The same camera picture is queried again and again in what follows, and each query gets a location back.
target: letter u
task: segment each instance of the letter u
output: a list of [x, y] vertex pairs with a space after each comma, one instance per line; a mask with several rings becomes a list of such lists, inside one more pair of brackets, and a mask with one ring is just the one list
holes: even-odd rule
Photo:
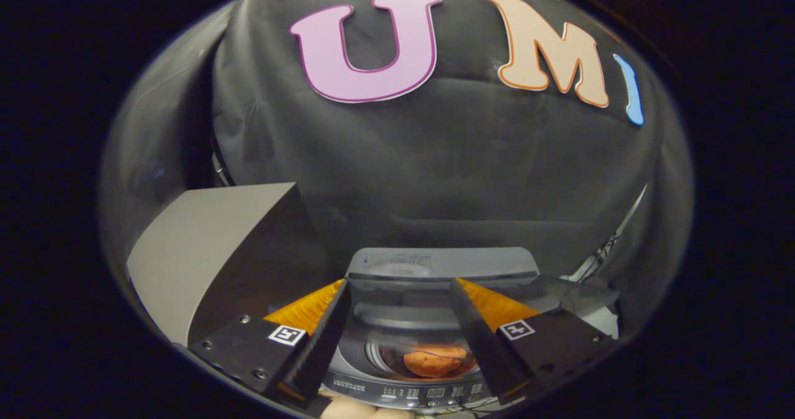
[[442, 0], [373, 0], [373, 6], [392, 15], [397, 54], [384, 68], [358, 70], [350, 66], [343, 20], [353, 6], [322, 9], [290, 27], [298, 37], [309, 85], [321, 96], [338, 102], [394, 99], [423, 85], [437, 64], [431, 6]]

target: orange soft pad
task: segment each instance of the orange soft pad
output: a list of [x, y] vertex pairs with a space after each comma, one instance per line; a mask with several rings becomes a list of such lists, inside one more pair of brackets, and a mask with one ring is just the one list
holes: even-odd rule
[[540, 312], [523, 305], [519, 301], [512, 300], [505, 295], [500, 295], [493, 290], [478, 286], [473, 282], [455, 278], [459, 281], [466, 294], [475, 308], [480, 312], [483, 320], [489, 325], [492, 332], [497, 332], [497, 328], [507, 323], [517, 320], [534, 317]]
[[325, 286], [323, 289], [316, 290], [300, 300], [293, 301], [287, 306], [275, 311], [265, 320], [279, 323], [279, 325], [290, 326], [290, 328], [304, 329], [307, 334], [315, 333], [320, 318], [326, 312], [326, 308], [337, 294], [337, 289], [343, 280]]

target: black background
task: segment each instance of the black background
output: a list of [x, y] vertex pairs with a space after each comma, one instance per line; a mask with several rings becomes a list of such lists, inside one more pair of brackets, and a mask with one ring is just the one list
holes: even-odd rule
[[[5, 188], [9, 231], [23, 240], [5, 259], [6, 325], [20, 330], [4, 334], [9, 417], [275, 417], [151, 337], [111, 281], [94, 230], [102, 143], [125, 91], [168, 41], [226, 0], [3, 1], [12, 53], [4, 106], [14, 108], [2, 122]], [[787, 0], [595, 1], [681, 75], [696, 224], [647, 333], [528, 416], [760, 417], [786, 388], [776, 382], [786, 311], [775, 302], [792, 236], [789, 160], [777, 155], [792, 130]]]

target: blue letter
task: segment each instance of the blue letter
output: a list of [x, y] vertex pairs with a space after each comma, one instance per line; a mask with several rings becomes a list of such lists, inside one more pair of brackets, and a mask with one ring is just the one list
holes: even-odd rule
[[624, 80], [627, 82], [627, 91], [630, 94], [630, 103], [627, 105], [627, 116], [630, 121], [637, 124], [643, 124], [643, 112], [641, 111], [641, 96], [638, 92], [638, 82], [635, 80], [635, 71], [632, 66], [627, 63], [621, 56], [613, 54], [613, 58], [621, 65], [621, 70], [624, 72]]

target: orange object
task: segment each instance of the orange object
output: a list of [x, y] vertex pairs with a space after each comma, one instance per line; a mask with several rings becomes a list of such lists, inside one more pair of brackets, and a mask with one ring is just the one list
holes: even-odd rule
[[519, 301], [478, 286], [474, 282], [469, 282], [459, 277], [455, 279], [463, 286], [472, 304], [478, 309], [481, 317], [489, 325], [492, 332], [497, 332], [497, 328], [507, 323], [524, 320], [540, 314], [539, 311], [531, 309]]
[[290, 328], [304, 329], [311, 336], [342, 283], [343, 280], [336, 281], [323, 289], [306, 295], [300, 300], [295, 300], [278, 311], [267, 315], [265, 320], [279, 323], [279, 325], [290, 326]]
[[466, 350], [457, 345], [420, 345], [416, 352], [403, 356], [403, 364], [417, 376], [445, 377], [463, 365]]

